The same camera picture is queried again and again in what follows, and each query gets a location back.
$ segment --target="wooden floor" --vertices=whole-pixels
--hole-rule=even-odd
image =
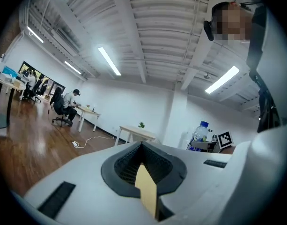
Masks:
[[[6,114],[8,96],[1,93],[0,112]],[[15,94],[10,126],[0,129],[0,170],[9,188],[23,196],[36,182],[52,173],[73,158],[114,146],[115,140],[91,139],[85,148],[76,149],[72,141],[83,146],[94,136],[111,138],[103,131],[84,121],[82,131],[78,132],[79,116],[73,120],[72,127],[52,125],[56,117],[50,110],[49,102],[40,104],[19,101]]]

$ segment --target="white ceiling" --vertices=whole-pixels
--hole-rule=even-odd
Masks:
[[[252,107],[247,104],[242,109],[256,117],[258,104],[253,100],[258,97],[258,89],[248,77],[246,65],[249,44],[208,40],[203,44],[203,22],[211,19],[212,6],[219,1],[30,0],[24,5],[28,15],[21,23],[47,39],[86,78],[116,79],[97,50],[100,46],[117,66],[121,80],[130,76],[139,83],[158,79],[184,83],[183,88],[187,87],[186,80],[191,91],[204,91],[235,65],[239,74],[209,99],[236,103],[239,109],[250,103]],[[78,55],[70,55],[52,37],[51,30],[57,28],[79,47]],[[209,73],[209,79],[204,78],[205,73]]]

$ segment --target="doorway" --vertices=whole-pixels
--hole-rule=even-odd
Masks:
[[[60,83],[52,80],[51,78],[45,76],[44,74],[42,74],[40,71],[38,71],[37,69],[35,69],[34,67],[32,67],[29,63],[27,62],[23,62],[22,65],[21,65],[21,68],[19,70],[19,73],[22,74],[24,71],[27,71],[28,68],[31,68],[33,71],[35,71],[36,73],[36,77],[39,78],[40,75],[44,76],[44,79],[43,79],[43,84],[44,83],[47,83],[46,85],[46,89],[43,93],[43,96],[52,96],[54,95],[54,92],[56,90],[56,88],[60,87],[62,89],[62,91],[64,91],[65,89],[65,86],[62,86]]]

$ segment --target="water bottle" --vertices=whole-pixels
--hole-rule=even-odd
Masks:
[[[208,134],[209,123],[205,121],[200,122],[200,126],[196,128],[195,132],[192,134],[192,139],[198,142],[205,142]]]

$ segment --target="black slot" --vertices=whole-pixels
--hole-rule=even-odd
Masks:
[[[38,211],[49,218],[55,219],[61,208],[69,198],[76,185],[62,182],[52,194],[40,205]]]
[[[213,160],[206,160],[204,162],[204,164],[207,164],[207,165],[210,165],[210,166],[213,166],[213,167],[220,167],[220,168],[224,168],[227,165],[227,163],[213,161]]]

